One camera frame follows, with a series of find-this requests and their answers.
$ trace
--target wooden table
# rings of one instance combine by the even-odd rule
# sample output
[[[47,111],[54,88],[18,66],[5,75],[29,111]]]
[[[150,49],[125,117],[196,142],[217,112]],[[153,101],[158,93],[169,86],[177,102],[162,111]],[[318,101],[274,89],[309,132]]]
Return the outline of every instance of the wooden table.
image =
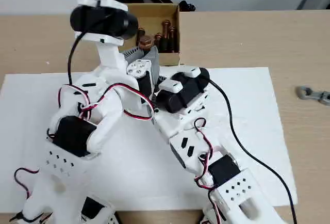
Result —
[[[297,85],[330,90],[330,12],[195,12],[180,15],[181,63],[269,67],[299,203],[298,222],[328,223],[330,107],[302,101]],[[0,82],[6,73],[65,72],[73,41],[67,16],[0,17]],[[93,43],[79,45],[74,71],[98,64]],[[288,207],[277,208],[292,223]],[[124,224],[193,224],[200,211],[120,212]],[[9,215],[0,216],[8,223]]]

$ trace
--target black cable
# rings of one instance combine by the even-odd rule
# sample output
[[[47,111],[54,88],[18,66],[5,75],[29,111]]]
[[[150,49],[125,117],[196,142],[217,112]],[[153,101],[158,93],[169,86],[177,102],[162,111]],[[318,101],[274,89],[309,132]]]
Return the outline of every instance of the black cable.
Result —
[[[253,160],[255,160],[256,162],[258,162],[259,164],[261,164],[262,166],[264,166],[266,169],[270,170],[275,176],[278,177],[278,179],[281,181],[281,183],[283,184],[285,190],[287,191],[288,197],[289,197],[289,201],[290,201],[290,207],[291,207],[291,211],[292,211],[292,218],[293,218],[293,223],[297,224],[297,218],[296,218],[296,214],[295,214],[295,210],[294,210],[294,205],[293,205],[293,200],[292,200],[292,195],[290,192],[290,189],[288,187],[288,185],[286,184],[286,182],[284,181],[284,179],[270,166],[268,166],[266,163],[262,162],[261,160],[259,160],[258,158],[256,158],[255,156],[253,156],[244,146],[243,144],[240,142],[240,140],[238,139],[236,132],[234,130],[234,125],[233,125],[233,113],[232,113],[232,108],[230,106],[230,102],[229,99],[226,95],[226,93],[224,92],[224,90],[222,90],[222,88],[220,86],[218,86],[214,81],[212,81],[209,78],[206,78],[204,76],[201,75],[201,78],[206,79],[210,82],[211,85],[213,85],[222,95],[223,98],[226,101],[227,107],[228,107],[228,112],[229,112],[229,123],[230,123],[230,129],[232,130],[233,136],[237,142],[237,144],[241,147],[241,149]]]
[[[68,79],[69,79],[69,85],[72,85],[72,78],[71,78],[71,62],[72,62],[72,56],[74,51],[76,50],[76,47],[78,45],[78,43],[80,42],[80,40],[83,38],[83,36],[88,33],[89,30],[91,30],[92,28],[102,24],[103,22],[105,22],[109,17],[111,17],[112,15],[107,15],[105,16],[103,19],[100,19],[98,21],[96,21],[95,23],[91,24],[87,29],[85,29],[83,32],[80,33],[79,36],[77,36],[76,40],[74,41],[71,51],[70,51],[70,55],[68,57]]]

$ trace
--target brown box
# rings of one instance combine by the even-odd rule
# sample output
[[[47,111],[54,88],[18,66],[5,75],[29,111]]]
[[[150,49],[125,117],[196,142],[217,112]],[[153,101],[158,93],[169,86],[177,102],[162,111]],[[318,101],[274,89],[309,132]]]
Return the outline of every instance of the brown box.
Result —
[[[145,34],[152,37],[162,32],[162,21],[170,20],[171,25],[177,27],[177,47],[180,48],[180,11],[177,4],[128,4],[128,11],[137,17],[139,27],[144,28]],[[136,46],[136,36],[126,40],[120,50],[128,50],[134,46]],[[179,60],[179,53],[159,53],[159,63],[162,66],[178,65]]]

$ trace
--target metal clamp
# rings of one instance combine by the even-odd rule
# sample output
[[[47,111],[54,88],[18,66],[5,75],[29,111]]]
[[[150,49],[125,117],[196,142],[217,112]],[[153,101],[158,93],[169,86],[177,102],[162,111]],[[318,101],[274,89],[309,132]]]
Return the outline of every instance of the metal clamp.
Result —
[[[330,92],[313,91],[308,86],[298,86],[295,89],[297,96],[302,100],[314,99],[321,104],[330,105]]]

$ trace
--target white board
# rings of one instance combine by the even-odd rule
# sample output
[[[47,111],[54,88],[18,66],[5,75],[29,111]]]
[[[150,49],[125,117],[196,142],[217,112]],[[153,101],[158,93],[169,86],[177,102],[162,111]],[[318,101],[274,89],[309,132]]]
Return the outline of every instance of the white board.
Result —
[[[161,72],[166,75],[173,70],[162,68]],[[229,96],[238,137],[250,152],[283,176],[296,203],[296,188],[268,68],[209,71],[211,79]],[[57,110],[57,90],[65,83],[65,73],[6,75],[0,94],[0,212],[17,212],[22,208],[25,191],[16,185],[13,172],[21,166],[38,168],[39,147]],[[208,88],[211,123],[221,140],[237,146],[229,129],[224,100],[213,87]],[[91,191],[110,200],[118,210],[201,209],[208,201],[206,190],[196,187],[194,175],[184,171],[152,124],[126,116],[121,122],[121,128],[99,158]],[[270,202],[288,205],[279,180],[243,156]],[[36,177],[20,174],[29,188]]]

